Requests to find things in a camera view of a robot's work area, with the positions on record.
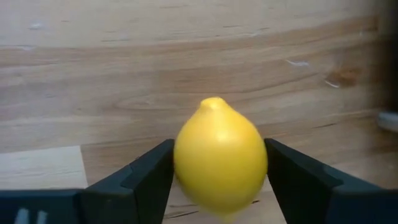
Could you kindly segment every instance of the yellow lemon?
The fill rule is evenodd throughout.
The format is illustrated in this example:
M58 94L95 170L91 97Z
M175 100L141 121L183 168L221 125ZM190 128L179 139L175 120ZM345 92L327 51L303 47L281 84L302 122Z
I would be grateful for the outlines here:
M255 126L213 97L200 103L179 132L174 166L192 201L227 217L248 206L260 191L267 153Z

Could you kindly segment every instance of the wooden surface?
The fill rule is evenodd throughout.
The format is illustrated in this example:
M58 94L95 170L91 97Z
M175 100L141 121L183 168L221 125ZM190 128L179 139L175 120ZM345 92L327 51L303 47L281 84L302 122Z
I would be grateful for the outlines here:
M390 3L4 0L0 185L90 185L221 96L264 137L398 187L396 136L375 123ZM257 199L236 223L284 223L269 184ZM219 220L174 183L164 223Z

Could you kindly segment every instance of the wooden table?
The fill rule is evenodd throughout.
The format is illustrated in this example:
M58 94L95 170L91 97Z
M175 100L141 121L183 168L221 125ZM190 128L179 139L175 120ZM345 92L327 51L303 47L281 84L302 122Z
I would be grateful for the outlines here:
M3 0L0 186L86 187L221 96L264 137L398 187L389 2ZM236 223L283 223L269 184ZM178 184L164 223L219 223Z

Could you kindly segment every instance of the wooden background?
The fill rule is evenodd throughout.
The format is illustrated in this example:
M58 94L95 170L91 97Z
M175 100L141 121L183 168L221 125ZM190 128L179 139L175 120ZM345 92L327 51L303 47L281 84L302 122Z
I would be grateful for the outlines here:
M398 187L396 136L375 122L392 2L2 0L0 187L90 185L209 96L264 137ZM284 223L269 184L258 199L236 223ZM174 184L164 223L219 223L199 210Z

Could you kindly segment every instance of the lemon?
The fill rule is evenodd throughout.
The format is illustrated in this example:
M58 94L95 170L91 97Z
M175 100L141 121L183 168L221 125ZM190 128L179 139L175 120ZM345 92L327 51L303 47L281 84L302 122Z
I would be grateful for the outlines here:
M207 98L175 141L175 174L195 203L222 217L251 204L267 173L256 127L223 99Z

